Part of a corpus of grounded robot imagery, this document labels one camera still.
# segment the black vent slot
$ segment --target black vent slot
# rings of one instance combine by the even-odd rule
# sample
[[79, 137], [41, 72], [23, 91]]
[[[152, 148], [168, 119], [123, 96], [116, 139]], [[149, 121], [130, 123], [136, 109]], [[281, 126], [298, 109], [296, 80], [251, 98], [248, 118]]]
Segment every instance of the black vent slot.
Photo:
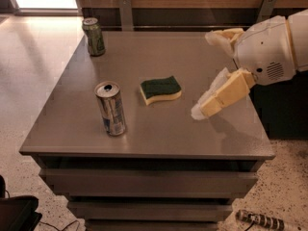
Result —
[[283, 67], [280, 63], [271, 63], [267, 68], [269, 79], [275, 81], [283, 77]]

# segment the green can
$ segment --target green can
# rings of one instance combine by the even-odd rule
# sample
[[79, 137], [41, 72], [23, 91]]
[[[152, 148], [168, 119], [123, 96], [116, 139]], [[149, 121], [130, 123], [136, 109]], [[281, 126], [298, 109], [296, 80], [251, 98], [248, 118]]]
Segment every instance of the green can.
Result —
[[106, 52], [100, 25], [96, 18], [83, 20], [83, 30], [88, 38], [88, 52], [92, 56], [101, 56]]

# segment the green sponge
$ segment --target green sponge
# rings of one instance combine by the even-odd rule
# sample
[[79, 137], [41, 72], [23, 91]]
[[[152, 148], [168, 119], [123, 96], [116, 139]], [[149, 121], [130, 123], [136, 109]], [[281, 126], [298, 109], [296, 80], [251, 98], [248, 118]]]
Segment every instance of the green sponge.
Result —
[[174, 76], [166, 79], [153, 79], [141, 83], [141, 94], [146, 105], [157, 101], [174, 100], [182, 94]]

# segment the concrete floor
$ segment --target concrete floor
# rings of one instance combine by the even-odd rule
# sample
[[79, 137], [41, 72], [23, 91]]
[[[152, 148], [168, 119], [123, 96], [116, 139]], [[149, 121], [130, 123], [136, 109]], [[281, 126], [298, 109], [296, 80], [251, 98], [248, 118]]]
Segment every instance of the concrete floor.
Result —
[[[11, 16], [0, 24], [0, 174], [11, 196], [36, 196], [41, 221], [59, 229], [76, 218], [66, 209], [65, 198], [54, 195], [39, 178], [37, 164], [18, 150], [82, 36], [81, 18], [76, 17]], [[257, 184], [233, 203], [233, 214], [218, 230], [245, 230], [248, 224], [235, 220], [241, 209], [308, 228], [308, 141], [271, 144], [276, 158], [260, 168]], [[78, 221], [79, 226], [74, 223], [66, 230], [85, 230]], [[44, 224], [36, 229], [44, 230], [54, 229]]]

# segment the gray table surface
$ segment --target gray table surface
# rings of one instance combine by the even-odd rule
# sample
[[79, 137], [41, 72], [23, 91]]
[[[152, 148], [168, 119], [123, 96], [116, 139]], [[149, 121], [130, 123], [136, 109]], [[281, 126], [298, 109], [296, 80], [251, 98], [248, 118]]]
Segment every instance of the gray table surface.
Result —
[[[106, 54], [82, 40], [20, 152], [97, 157], [266, 160], [274, 154], [249, 97], [210, 119], [191, 108], [224, 68], [236, 67], [204, 33], [106, 32]], [[182, 96], [146, 106], [140, 83], [175, 76]], [[94, 88], [120, 85], [127, 131], [106, 134]]]

